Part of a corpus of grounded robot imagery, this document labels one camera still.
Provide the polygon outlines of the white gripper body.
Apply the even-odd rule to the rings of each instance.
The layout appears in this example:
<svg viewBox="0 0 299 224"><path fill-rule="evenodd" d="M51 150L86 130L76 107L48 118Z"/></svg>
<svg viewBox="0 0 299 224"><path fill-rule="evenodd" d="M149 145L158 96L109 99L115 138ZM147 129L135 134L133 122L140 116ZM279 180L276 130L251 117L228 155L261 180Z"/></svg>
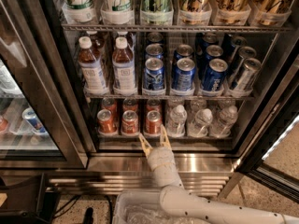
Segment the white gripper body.
<svg viewBox="0 0 299 224"><path fill-rule="evenodd" d="M173 151L168 147L156 147L147 157L158 187L176 186L184 188L175 162Z"/></svg>

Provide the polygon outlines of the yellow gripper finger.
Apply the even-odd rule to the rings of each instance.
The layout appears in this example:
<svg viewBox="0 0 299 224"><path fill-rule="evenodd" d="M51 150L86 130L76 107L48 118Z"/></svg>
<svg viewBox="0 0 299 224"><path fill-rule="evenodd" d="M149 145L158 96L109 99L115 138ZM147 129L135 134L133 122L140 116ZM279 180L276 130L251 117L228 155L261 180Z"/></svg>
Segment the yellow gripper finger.
<svg viewBox="0 0 299 224"><path fill-rule="evenodd" d="M160 146L161 147L166 147L166 148L170 149L171 148L171 144L170 144L170 141L169 141L169 138L168 138L168 135L167 135L166 128L163 125L161 125L160 129L161 129Z"/></svg>
<svg viewBox="0 0 299 224"><path fill-rule="evenodd" d="M141 144L141 147L143 149L143 152L145 153L146 157L148 157L152 151L152 146L148 142L148 140L144 137L144 135L141 133L139 136L139 141Z"/></svg>

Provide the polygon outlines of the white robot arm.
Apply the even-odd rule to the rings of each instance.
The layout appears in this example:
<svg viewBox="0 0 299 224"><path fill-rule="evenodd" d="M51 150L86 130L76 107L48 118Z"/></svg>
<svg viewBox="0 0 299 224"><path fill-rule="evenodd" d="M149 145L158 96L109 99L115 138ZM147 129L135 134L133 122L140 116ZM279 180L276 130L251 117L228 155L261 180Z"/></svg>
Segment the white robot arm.
<svg viewBox="0 0 299 224"><path fill-rule="evenodd" d="M156 184L161 188L159 204L168 215L198 218L209 224L299 224L298 217L210 201L188 192L178 174L166 128L161 125L160 130L158 147L152 147L142 133L138 137Z"/></svg>

